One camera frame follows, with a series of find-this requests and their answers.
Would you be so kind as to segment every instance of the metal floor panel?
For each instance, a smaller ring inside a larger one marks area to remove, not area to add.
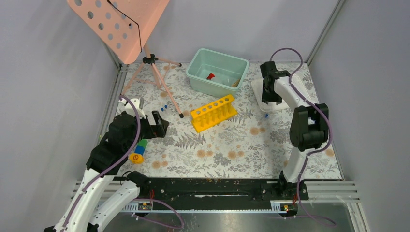
[[[305,204],[311,214],[326,216],[334,220],[338,226],[328,228],[310,218],[274,219],[276,214],[181,214],[185,221],[181,232],[350,232],[354,231],[351,217],[345,204],[314,203]],[[299,215],[305,213],[300,209]],[[129,213],[118,214],[106,227],[104,232],[171,232],[178,231],[146,222],[136,221]],[[147,218],[163,223],[178,225],[179,220],[173,214],[151,213]]]

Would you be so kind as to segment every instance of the tripod leg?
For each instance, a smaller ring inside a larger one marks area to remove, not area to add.
[[[152,67],[152,65],[151,65],[151,70],[152,70],[152,75],[154,76],[154,80],[155,80],[155,84],[157,85],[157,87],[158,88],[161,88],[161,83],[160,83],[160,81],[158,80],[158,75],[157,75],[157,73],[155,72],[155,70],[154,70],[154,68]]]
[[[136,79],[137,75],[139,74],[139,72],[142,70],[143,66],[145,64],[141,63],[140,66],[138,67],[137,71],[135,71],[134,75],[132,76],[131,80],[127,83],[127,85],[122,89],[121,94],[124,95],[125,92],[127,92],[127,90],[131,87],[132,82]]]
[[[172,60],[168,60],[168,59],[165,59],[165,58],[157,57],[157,59],[160,60],[160,61],[164,61],[165,63],[171,63],[171,64],[174,64],[174,65],[178,65],[179,67],[182,66],[181,63],[178,63],[178,62],[175,62],[175,61],[172,61]]]
[[[161,76],[160,71],[158,71],[157,66],[155,64],[151,64],[151,66],[152,66],[152,69],[157,74],[157,77],[161,80],[162,85],[164,86],[165,91],[168,93],[169,97],[171,98],[172,103],[175,105],[176,111],[178,111],[178,113],[179,113],[179,117],[183,118],[184,115],[181,113],[181,110],[179,109],[178,104],[176,103],[176,101],[175,101],[174,97],[172,96],[171,92],[169,91],[168,86],[166,86],[164,78]]]

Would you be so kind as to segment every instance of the yellow test tube rack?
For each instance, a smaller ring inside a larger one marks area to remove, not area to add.
[[[204,105],[191,112],[192,124],[197,133],[200,133],[216,124],[237,114],[232,106],[235,100],[232,94],[226,95],[214,102]]]

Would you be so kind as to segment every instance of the gray wall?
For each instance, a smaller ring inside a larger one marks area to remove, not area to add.
[[[68,206],[116,76],[64,0],[0,1],[0,230],[43,231]]]
[[[408,231],[410,1],[347,0],[310,70],[372,232]]]
[[[157,56],[190,62],[199,48],[266,61],[291,46],[307,59],[337,0],[171,0],[148,44]],[[276,60],[298,61],[291,52]]]

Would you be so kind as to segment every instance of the tripod stand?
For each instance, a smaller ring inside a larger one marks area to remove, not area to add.
[[[164,92],[166,92],[166,93],[168,94],[168,96],[171,98],[172,103],[175,105],[176,111],[178,111],[179,117],[183,118],[184,115],[181,113],[181,110],[179,109],[178,104],[176,103],[174,97],[172,96],[172,93],[169,91],[168,86],[166,85],[164,78],[161,76],[160,71],[158,70],[157,66],[155,65],[155,61],[156,61],[156,60],[160,60],[160,61],[164,61],[164,62],[167,62],[167,63],[171,63],[171,64],[174,64],[174,65],[177,65],[177,66],[179,66],[179,67],[181,67],[182,64],[181,64],[181,63],[174,62],[174,61],[171,61],[171,60],[168,60],[168,59],[164,59],[164,58],[160,58],[160,57],[155,57],[154,54],[151,54],[151,53],[149,52],[149,48],[148,48],[148,45],[147,45],[147,44],[144,45],[144,52],[145,52],[146,57],[144,57],[144,58],[142,59],[143,63],[140,64],[140,66],[138,67],[137,71],[135,71],[135,73],[134,73],[134,75],[132,76],[131,80],[130,80],[130,81],[127,83],[127,85],[124,87],[124,89],[123,89],[123,91],[122,91],[121,94],[122,94],[122,95],[125,94],[125,92],[131,87],[131,85],[132,85],[132,83],[133,83],[134,80],[140,81],[140,82],[144,82],[144,83],[148,83],[148,84],[156,85],[160,90],[162,90],[162,91],[164,91]],[[154,83],[154,82],[145,81],[145,80],[141,80],[141,79],[137,79],[137,75],[139,74],[139,72],[142,70],[142,68],[143,68],[146,64],[151,65],[151,71],[152,71],[152,75],[154,76],[155,83]]]

